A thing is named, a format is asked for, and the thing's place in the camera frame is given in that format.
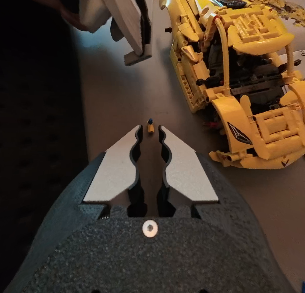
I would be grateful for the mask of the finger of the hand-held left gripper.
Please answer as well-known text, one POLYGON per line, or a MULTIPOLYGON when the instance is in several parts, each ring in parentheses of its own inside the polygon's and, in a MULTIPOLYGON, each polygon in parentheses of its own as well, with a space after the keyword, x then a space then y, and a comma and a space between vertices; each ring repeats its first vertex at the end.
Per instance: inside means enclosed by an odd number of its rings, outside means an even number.
POLYGON ((153 24, 153 0, 135 0, 140 10, 140 36, 142 54, 138 56, 132 51, 124 56, 126 66, 131 66, 152 57, 152 24, 153 24))
POLYGON ((103 0, 137 56, 143 53, 141 12, 135 0, 103 0))

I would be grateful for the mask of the building instruction booklet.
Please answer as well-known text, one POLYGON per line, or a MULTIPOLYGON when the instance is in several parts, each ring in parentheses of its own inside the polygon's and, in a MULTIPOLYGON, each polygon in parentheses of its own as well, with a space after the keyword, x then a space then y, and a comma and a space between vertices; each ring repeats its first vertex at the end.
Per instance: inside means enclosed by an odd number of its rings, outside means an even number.
POLYGON ((292 62, 298 63, 297 66, 293 66, 295 71, 293 82, 298 85, 285 85, 284 93, 292 88, 302 89, 304 92, 304 0, 263 0, 263 2, 277 12, 288 32, 294 35, 290 54, 292 62))

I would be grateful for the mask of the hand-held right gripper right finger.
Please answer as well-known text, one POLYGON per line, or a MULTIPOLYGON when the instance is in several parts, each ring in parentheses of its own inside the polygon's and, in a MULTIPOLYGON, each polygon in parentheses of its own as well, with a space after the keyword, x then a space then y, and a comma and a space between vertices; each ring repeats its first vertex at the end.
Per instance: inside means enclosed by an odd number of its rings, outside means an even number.
POLYGON ((196 151, 159 125, 161 156, 165 161, 163 184, 166 202, 218 202, 219 198, 196 151))

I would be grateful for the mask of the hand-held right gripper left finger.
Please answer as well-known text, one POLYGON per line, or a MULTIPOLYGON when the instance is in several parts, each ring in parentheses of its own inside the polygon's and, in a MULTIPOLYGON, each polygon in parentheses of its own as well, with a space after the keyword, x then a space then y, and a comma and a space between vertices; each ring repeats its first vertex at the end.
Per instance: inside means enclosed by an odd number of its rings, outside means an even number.
POLYGON ((142 130, 136 125, 107 149, 83 202, 130 202, 128 191, 139 178, 132 150, 139 145, 142 130))

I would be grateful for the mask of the grey desk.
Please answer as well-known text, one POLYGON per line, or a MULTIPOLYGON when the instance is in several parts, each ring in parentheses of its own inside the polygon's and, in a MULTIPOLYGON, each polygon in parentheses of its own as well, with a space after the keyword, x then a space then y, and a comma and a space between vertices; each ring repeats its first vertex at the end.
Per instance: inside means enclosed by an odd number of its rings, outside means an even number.
POLYGON ((153 2, 152 58, 124 65, 130 48, 125 39, 114 42, 110 23, 90 34, 73 29, 81 71, 81 90, 89 161, 143 125, 138 161, 145 192, 146 216, 159 216, 157 193, 164 161, 158 125, 165 126, 195 151, 202 153, 242 195, 258 219, 270 248, 293 288, 304 281, 304 157, 285 169, 259 170, 223 167, 210 151, 223 150, 226 140, 203 126, 204 114, 192 114, 173 69, 171 34, 166 9, 153 2), (154 121, 149 134, 147 120, 154 121))

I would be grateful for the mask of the dark perforated panel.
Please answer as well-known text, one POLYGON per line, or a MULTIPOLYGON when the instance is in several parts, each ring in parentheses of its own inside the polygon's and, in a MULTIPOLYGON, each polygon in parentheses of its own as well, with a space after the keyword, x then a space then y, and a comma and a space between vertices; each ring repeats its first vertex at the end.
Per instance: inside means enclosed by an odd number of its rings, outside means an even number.
POLYGON ((77 3, 1 0, 1 292, 88 162, 78 55, 60 12, 77 3))

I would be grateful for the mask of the yellow brick toy car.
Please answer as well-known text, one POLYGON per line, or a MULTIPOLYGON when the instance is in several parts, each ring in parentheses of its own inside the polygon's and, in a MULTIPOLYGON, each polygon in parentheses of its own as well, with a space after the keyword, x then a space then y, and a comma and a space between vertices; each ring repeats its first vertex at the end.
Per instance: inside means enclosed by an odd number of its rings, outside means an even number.
POLYGON ((268 0, 159 0, 170 59, 192 113, 226 135, 224 167, 283 169, 305 152, 303 76, 290 33, 268 0))

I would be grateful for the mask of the person's left hand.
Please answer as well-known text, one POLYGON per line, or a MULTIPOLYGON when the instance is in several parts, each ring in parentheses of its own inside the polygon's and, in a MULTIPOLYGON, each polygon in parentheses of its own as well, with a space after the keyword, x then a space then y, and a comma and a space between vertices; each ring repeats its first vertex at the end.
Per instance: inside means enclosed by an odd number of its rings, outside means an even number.
POLYGON ((71 24, 74 28, 81 31, 88 31, 88 28, 81 24, 79 14, 72 13, 62 3, 61 0, 32 0, 38 4, 44 5, 60 13, 63 20, 71 24))

